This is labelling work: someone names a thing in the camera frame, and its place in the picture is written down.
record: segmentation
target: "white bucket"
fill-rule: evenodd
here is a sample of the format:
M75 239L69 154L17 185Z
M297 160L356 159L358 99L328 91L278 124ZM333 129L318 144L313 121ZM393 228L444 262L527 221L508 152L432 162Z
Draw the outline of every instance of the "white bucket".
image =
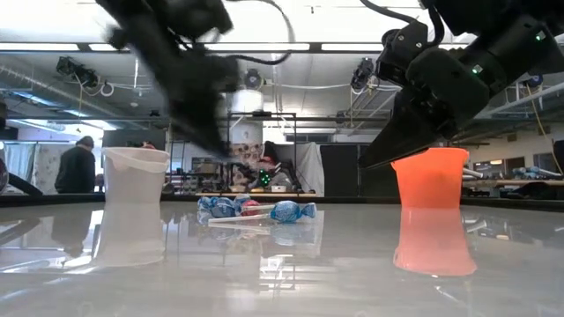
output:
M161 261L164 251L160 203L106 203L93 265L145 265Z
M106 203L158 203L170 155L142 148L102 150Z

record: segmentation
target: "bucket handle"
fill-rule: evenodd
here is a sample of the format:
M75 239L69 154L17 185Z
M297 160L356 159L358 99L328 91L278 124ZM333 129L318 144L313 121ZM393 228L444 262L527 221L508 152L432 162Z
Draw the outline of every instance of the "bucket handle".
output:
M127 162L124 163L124 165L126 165L127 167L133 167L149 173L164 173L168 169L168 160L167 163L145 162L137 158L125 156L118 153L117 151L112 151L112 149L103 149L102 152L104 153L104 155L110 157L111 159L120 159L124 162Z

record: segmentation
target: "motion-blurred robot arm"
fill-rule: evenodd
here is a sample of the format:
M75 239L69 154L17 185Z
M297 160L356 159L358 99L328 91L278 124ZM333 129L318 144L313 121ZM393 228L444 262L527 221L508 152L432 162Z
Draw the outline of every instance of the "motion-blurred robot arm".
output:
M279 9L273 0L260 1ZM375 74L403 89L395 97L389 124L360 157L361 167L381 166L423 151L441 138L450 139L526 72L564 71L564 57L554 39L564 32L564 0L420 0L434 24L431 42L427 26L415 18L360 1L407 23L382 39ZM173 124L197 145L226 156L215 122L220 93L236 90L237 59L266 62L208 55L197 43L212 28L219 33L232 28L221 0L97 2L120 26L110 43L117 48L128 45L145 61L167 95ZM438 48L444 36L441 18L454 35L473 33L478 38L465 49Z

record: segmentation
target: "person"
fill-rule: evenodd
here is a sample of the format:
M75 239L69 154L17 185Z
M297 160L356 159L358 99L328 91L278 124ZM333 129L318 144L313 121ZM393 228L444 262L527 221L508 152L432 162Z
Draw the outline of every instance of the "person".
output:
M86 194L96 184L96 158L92 154L94 140L85 136L77 146L63 153L55 188L59 194Z

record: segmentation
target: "ceiling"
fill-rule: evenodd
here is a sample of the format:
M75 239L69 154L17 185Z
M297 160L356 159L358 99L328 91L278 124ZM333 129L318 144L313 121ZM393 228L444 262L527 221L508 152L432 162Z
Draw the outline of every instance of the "ceiling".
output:
M357 0L277 0L293 24L298 42L377 42L391 28L404 25L403 22L384 17L367 8ZM378 0L379 5L388 5L429 23L426 12L419 8L417 0ZM236 42L286 42L287 30L284 20L276 10L257 1L226 3L234 30L225 34L220 41ZM114 20L94 0L10 0L0 11L0 42L91 42L102 43L108 26ZM430 27L429 38L434 37ZM445 42L469 43L474 36L462 34L453 36L447 32ZM83 95L79 101L80 89L71 78L61 77L56 72L56 63L61 56L72 57L86 68L95 70L102 81L115 85L115 92L104 97L96 94L97 89L88 91L95 96ZM271 59L271 54L254 54L254 57ZM350 83L353 71L360 60L377 54L293 54L277 67L242 62L241 74L255 68L269 82L262 88L265 109L296 113L299 116L334 116L338 111L352 107L355 95L351 94ZM46 83L32 85L29 78ZM546 86L564 82L562 75L546 78ZM0 84L4 91L19 90L32 94L56 105L46 105L10 95L8 104L13 114L29 116L59 115L63 110L81 108L90 115L104 116L147 116L152 110L167 113L162 94L155 86L151 74L133 54L117 53L21 53L0 55ZM340 85L328 89L325 86ZM288 86L308 86L310 89ZM382 83L390 89L390 84ZM55 87L66 95L53 94ZM353 104L359 111L353 115L381 117L390 115L394 92L370 91ZM508 89L497 96L490 108L496 108L516 100L516 90ZM496 117L528 118L530 105L513 107ZM302 122L301 126L329 127L334 122ZM381 123L362 123L362 129L381 127Z

